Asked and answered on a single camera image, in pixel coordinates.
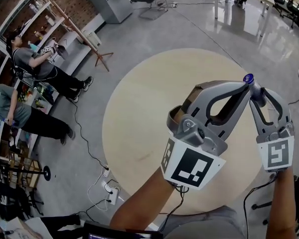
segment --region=glossy floor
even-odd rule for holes
[[[105,161],[102,147],[102,121],[106,104],[118,82],[143,60],[166,50],[177,48],[201,48],[218,52],[235,60],[247,72],[255,74],[258,82],[279,93],[288,102],[299,98],[299,29],[290,28],[288,19],[282,20],[273,10],[266,34],[259,36],[259,28],[264,23],[260,16],[262,4],[258,0],[248,0],[243,8],[237,8],[233,0],[224,3],[219,0],[218,21],[214,19],[214,0],[168,0],[179,4],[169,9],[158,19],[151,21],[138,17],[147,6],[137,3],[134,13],[122,24],[106,25],[98,36],[103,44],[102,52],[114,52],[107,58],[110,72],[103,66],[94,67],[96,57],[91,55],[77,70],[77,77],[94,77],[89,91],[83,93],[78,105],[77,119],[83,127],[83,135],[90,142],[91,153]],[[299,102],[291,105],[296,127],[294,171],[299,175]],[[45,202],[47,216],[66,215],[82,211],[92,204],[87,197],[87,189],[98,178],[101,167],[87,153],[86,142],[80,137],[79,126],[74,120],[75,107],[65,98],[60,98],[52,114],[69,123],[76,131],[74,141],[68,140],[65,146],[59,141],[41,138],[36,152],[43,165],[49,165],[53,173],[50,182],[40,180],[39,193]],[[252,186],[267,182],[269,175],[261,171]],[[101,185],[108,179],[101,179],[91,189],[94,202],[105,198],[106,191]],[[245,228],[243,198],[250,190],[246,189],[230,206],[239,214]],[[120,197],[128,195],[122,190]],[[250,238],[264,238],[266,227],[262,220],[269,214],[269,208],[251,211],[253,203],[263,203],[272,197],[272,186],[254,193],[247,201]],[[89,214],[97,221],[108,223],[117,206],[110,206],[107,212],[93,208]]]

